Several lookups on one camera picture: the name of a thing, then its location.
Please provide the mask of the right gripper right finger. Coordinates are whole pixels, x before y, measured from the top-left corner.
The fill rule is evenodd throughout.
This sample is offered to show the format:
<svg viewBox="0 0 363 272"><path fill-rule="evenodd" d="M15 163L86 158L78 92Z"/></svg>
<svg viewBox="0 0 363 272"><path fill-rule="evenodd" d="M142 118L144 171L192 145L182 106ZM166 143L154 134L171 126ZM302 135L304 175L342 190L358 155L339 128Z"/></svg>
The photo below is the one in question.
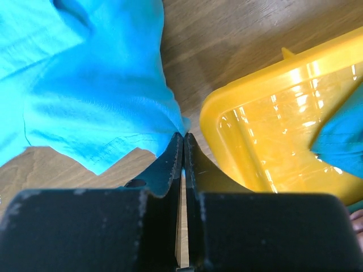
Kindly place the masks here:
<svg viewBox="0 0 363 272"><path fill-rule="evenodd" d="M195 271L361 271L346 207L329 194L254 193L184 137L189 263Z"/></svg>

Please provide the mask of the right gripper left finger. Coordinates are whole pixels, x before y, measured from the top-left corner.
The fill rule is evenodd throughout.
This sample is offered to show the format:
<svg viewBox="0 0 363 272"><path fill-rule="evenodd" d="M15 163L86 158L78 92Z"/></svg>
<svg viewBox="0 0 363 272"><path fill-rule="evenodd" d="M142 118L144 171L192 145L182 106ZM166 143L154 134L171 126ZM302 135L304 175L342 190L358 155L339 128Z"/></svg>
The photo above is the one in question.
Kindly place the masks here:
<svg viewBox="0 0 363 272"><path fill-rule="evenodd" d="M2 271L175 271L183 137L116 189L28 189L1 220Z"/></svg>

